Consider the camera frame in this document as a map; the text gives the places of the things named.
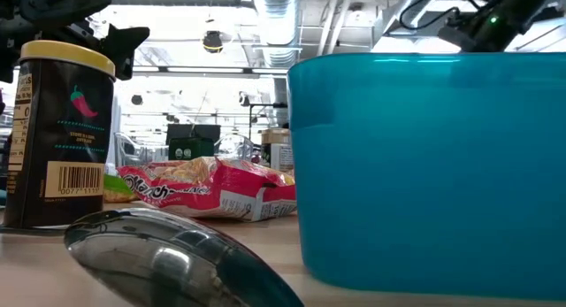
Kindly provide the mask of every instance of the wooden table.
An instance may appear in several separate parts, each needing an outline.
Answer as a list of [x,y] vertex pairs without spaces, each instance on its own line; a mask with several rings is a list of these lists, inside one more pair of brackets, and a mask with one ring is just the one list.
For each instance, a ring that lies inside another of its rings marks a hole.
[[[295,215],[250,224],[208,223],[254,250],[281,274],[306,306],[566,307],[566,303],[369,293],[335,288],[314,280],[303,267]],[[0,235],[0,301],[0,305],[10,307],[131,307],[75,264],[61,239],[15,235]]]

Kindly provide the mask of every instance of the blue plastic container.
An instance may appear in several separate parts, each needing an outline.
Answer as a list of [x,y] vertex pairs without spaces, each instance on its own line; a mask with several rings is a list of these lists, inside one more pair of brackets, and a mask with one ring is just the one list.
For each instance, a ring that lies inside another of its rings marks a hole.
[[288,80],[315,277],[566,300],[566,54],[334,55]]

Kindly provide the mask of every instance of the ceiling duct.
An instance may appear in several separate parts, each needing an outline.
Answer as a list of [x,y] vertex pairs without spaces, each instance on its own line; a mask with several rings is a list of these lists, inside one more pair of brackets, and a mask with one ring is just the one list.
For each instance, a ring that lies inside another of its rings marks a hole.
[[[396,21],[399,19],[401,13],[416,1],[418,0],[399,0],[397,4],[383,11],[379,11],[378,18],[373,27],[373,33],[376,38],[375,42],[377,42],[383,34],[401,27]],[[403,22],[409,26],[415,27],[418,21],[425,15],[428,5],[433,1],[434,0],[423,0],[411,6],[410,9],[403,14]]]
[[[294,46],[299,24],[299,0],[254,0],[259,16],[264,60],[272,68],[288,68],[297,61]],[[274,80],[275,103],[287,103],[287,81]],[[287,110],[275,111],[277,124],[287,123]]]

